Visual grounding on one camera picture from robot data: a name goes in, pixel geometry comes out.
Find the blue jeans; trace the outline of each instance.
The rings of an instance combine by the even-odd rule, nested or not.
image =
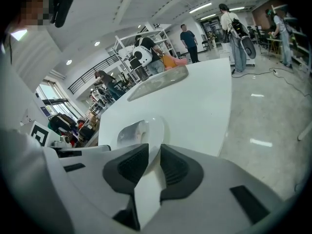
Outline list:
[[[165,71],[165,65],[161,60],[153,61],[147,64],[146,67],[153,76]]]
[[[125,92],[118,90],[117,88],[114,87],[114,84],[112,82],[109,82],[107,84],[107,89],[109,90],[109,92],[111,93],[112,97],[115,100],[118,100],[120,97],[122,97]]]
[[[283,43],[282,61],[284,64],[290,65],[292,63],[292,53],[289,47],[289,34],[287,30],[280,32],[280,39]]]
[[[240,38],[236,38],[233,34],[231,34],[230,39],[232,53],[235,60],[235,69],[243,71],[246,68],[247,57],[243,46],[240,43]]]

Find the white shirt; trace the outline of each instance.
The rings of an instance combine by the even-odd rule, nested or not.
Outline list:
[[[276,25],[279,24],[279,31],[280,32],[284,32],[286,30],[285,24],[284,24],[283,20],[281,20],[281,18],[279,18],[279,16],[274,16],[273,20],[274,20]]]
[[[222,29],[228,30],[228,32],[233,31],[234,29],[232,28],[232,21],[233,19],[238,19],[237,14],[233,12],[226,12],[221,16],[221,24],[222,24]]]

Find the jeans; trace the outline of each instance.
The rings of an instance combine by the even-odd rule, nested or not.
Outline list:
[[[192,63],[199,62],[197,54],[197,46],[187,49],[190,53]]]
[[[161,60],[153,61],[147,64],[146,67],[153,76],[165,71],[165,65]]]
[[[246,68],[247,57],[243,46],[240,43],[240,38],[230,35],[230,43],[235,60],[235,69],[238,71],[244,71]]]
[[[284,32],[280,32],[280,38],[283,43],[283,53],[282,53],[282,58],[283,58],[283,63],[287,65],[291,65],[292,63],[292,53],[291,49],[289,47],[289,34],[287,30]]]
[[[109,82],[107,84],[107,89],[109,90],[109,92],[111,93],[112,97],[115,100],[118,100],[120,97],[122,97],[125,94],[125,92],[115,88],[113,82]]]

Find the orange bag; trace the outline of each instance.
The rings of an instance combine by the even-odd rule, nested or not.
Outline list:
[[[163,56],[160,59],[164,63],[166,70],[167,68],[170,69],[177,67],[175,61],[170,56]]]

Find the ceiling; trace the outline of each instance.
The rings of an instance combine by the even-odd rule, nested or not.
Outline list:
[[[245,11],[263,4],[267,0],[74,0],[62,28],[47,27],[55,44],[62,52],[61,70],[66,60],[83,58],[97,51],[94,42],[105,41],[105,46],[114,44],[114,36],[120,30],[133,34],[139,24],[145,22],[175,24],[189,17],[189,11],[208,2],[192,16],[200,19],[210,14],[218,14],[218,5],[230,8],[245,6]]]

